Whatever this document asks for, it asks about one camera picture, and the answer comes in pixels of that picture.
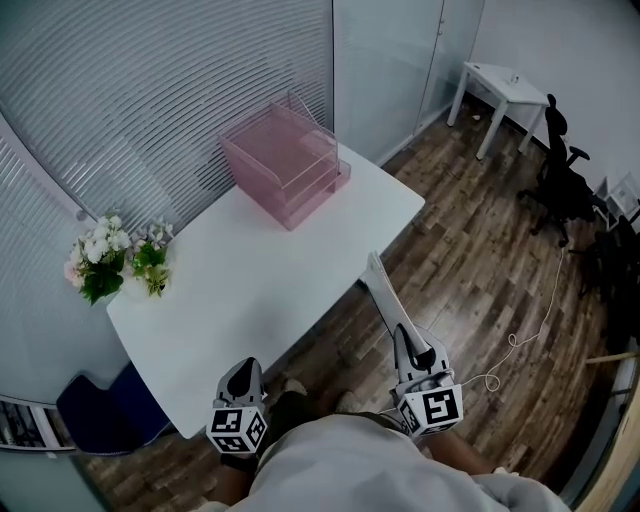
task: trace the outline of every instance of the pink acrylic box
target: pink acrylic box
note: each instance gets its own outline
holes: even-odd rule
[[[238,186],[288,230],[351,174],[333,133],[292,93],[243,117],[220,143]]]

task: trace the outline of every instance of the navy cushion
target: navy cushion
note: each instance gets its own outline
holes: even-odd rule
[[[108,390],[79,375],[57,405],[76,446],[92,454],[132,452],[153,441],[169,424],[132,363]]]

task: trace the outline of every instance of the window blind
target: window blind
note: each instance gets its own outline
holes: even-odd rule
[[[127,356],[104,303],[93,308],[62,267],[85,228],[0,134],[0,393],[55,403],[79,370],[109,382]]]
[[[0,109],[94,216],[177,230],[233,186],[220,130],[287,90],[332,109],[331,0],[0,6]]]

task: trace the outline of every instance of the artificial flower bouquet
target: artificial flower bouquet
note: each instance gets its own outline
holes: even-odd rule
[[[64,264],[64,275],[93,305],[120,289],[129,235],[117,215],[101,217],[98,226],[78,238]]]
[[[146,230],[138,230],[131,237],[133,243],[127,251],[127,262],[131,265],[132,276],[143,280],[149,296],[162,296],[169,281],[169,267],[166,264],[167,243],[173,238],[173,226],[159,220]]]
[[[148,294],[161,296],[170,276],[166,263],[172,225],[162,220],[131,238],[117,215],[98,219],[98,226],[73,245],[64,275],[93,305],[117,292],[126,279],[142,282]]]

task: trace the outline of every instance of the cable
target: cable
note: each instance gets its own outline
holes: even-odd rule
[[[562,260],[563,259],[564,259],[564,249],[562,249],[560,251],[560,263],[558,263],[558,271],[556,272],[556,282],[553,285],[553,292],[551,293],[551,302],[549,302],[549,309],[547,310],[547,314],[544,316],[544,319],[542,320],[542,323],[540,324],[540,329],[538,329],[538,332],[536,334],[534,334],[533,336],[531,336],[531,338],[528,338],[528,339],[526,339],[524,341],[521,341],[521,342],[518,342],[518,340],[516,338],[516,335],[514,333],[509,334],[507,340],[509,342],[509,345],[511,345],[511,348],[509,349],[509,352],[507,353],[507,355],[504,356],[500,360],[500,362],[498,364],[496,364],[493,367],[491,367],[491,369],[487,373],[481,373],[480,375],[476,375],[475,377],[471,377],[468,381],[464,382],[462,384],[462,386],[466,386],[467,384],[473,382],[474,380],[484,377],[484,387],[487,388],[487,391],[489,391],[490,393],[495,393],[496,391],[498,391],[498,389],[500,389],[500,379],[496,375],[493,374],[493,371],[496,370],[507,359],[509,359],[509,357],[511,356],[511,354],[513,354],[513,351],[516,348],[521,347],[525,343],[529,343],[530,341],[533,341],[538,336],[540,336],[540,333],[542,332],[542,326],[547,321],[547,318],[549,318],[549,314],[551,313],[551,308],[553,306],[553,299],[555,297],[556,290],[558,288],[558,279],[560,278],[560,269],[562,268]],[[489,383],[491,382],[490,379],[494,379],[494,381],[496,382],[495,387],[491,387],[489,385]]]

